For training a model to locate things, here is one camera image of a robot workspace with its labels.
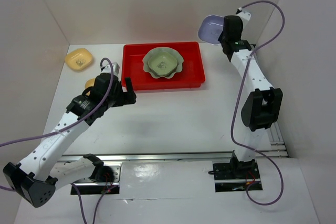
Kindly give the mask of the green square panda plate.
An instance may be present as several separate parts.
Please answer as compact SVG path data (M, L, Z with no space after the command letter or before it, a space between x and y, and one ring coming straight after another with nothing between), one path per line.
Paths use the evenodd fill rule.
M148 60L149 68L158 76L167 76L178 65L177 59L168 52L159 52Z

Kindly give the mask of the purple square panda plate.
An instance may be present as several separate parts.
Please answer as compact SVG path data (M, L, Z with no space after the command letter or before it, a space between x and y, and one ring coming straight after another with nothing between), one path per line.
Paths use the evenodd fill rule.
M209 15L202 21L198 30L198 38L208 44L219 45L219 37L224 27L224 18L217 15Z

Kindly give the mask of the large green scalloped bowl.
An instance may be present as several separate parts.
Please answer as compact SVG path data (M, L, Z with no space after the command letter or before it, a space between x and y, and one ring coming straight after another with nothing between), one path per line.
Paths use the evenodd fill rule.
M184 59L181 54L169 47L151 49L142 59L143 70L154 79L171 79L183 70Z

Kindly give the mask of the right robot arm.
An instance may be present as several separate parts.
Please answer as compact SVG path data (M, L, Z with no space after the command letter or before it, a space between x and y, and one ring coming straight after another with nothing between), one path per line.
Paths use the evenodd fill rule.
M228 15L223 18L223 31L218 38L223 53L237 69L242 78L240 91L247 92L247 98L240 109L240 117L249 129L244 140L233 151L228 164L214 164L216 180L244 179L254 176L256 168L255 149L279 116L283 92L274 88L262 73L248 41L242 39L244 25L250 14Z

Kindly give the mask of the red plastic bin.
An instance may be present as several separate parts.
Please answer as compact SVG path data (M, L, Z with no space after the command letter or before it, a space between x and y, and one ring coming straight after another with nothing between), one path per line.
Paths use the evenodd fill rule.
M143 58L154 48L169 47L180 53L184 62L182 71L172 78L155 79L143 70ZM202 56L197 42L163 42L151 44L127 44L123 47L122 85L131 78L135 91L199 88L205 82Z

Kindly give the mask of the aluminium front rail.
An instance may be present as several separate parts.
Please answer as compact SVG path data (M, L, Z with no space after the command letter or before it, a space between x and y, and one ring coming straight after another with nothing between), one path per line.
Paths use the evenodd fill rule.
M288 157L286 150L275 149L264 152L268 157L283 158ZM175 154L139 154L139 155L98 155L98 158L107 162L124 161L181 161L194 159L230 159L231 152L211 152L211 153L175 153ZM74 162L81 156L62 156L58 162Z

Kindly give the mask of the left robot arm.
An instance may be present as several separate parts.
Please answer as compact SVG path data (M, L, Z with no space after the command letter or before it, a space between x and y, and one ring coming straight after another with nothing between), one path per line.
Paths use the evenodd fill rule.
M135 104L137 96L131 78L125 78L124 82L125 91L117 76L102 73L96 77L93 87L73 98L53 135L45 138L18 164L9 162L3 168L10 187L33 207L39 208L50 200L56 190L68 184L84 178L99 182L105 174L113 178L113 170L93 154L86 154L60 167L56 167L56 163L106 110Z

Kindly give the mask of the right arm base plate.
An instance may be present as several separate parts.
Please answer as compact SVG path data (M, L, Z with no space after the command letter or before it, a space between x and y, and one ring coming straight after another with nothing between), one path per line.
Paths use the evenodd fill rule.
M234 174L229 163L214 163L213 169L208 172L213 176L215 191L236 192L245 191L248 186L249 190L262 190L262 183L258 165L255 163L252 168L238 171Z

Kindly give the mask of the yellow square plate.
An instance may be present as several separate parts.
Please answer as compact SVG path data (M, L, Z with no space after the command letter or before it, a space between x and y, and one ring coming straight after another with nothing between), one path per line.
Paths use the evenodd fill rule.
M92 62L93 55L86 48L78 48L65 56L66 65L73 71L82 71Z
M87 89L87 88L93 87L94 82L95 82L95 78L88 80L85 84L85 88Z

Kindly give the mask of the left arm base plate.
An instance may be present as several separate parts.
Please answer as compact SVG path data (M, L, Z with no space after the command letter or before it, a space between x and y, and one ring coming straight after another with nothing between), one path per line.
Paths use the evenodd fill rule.
M101 195L107 191L108 195L117 195L120 192L120 178L121 178L121 163L107 163L109 168L100 178L95 181L89 178L83 178L74 185L78 188L81 195Z

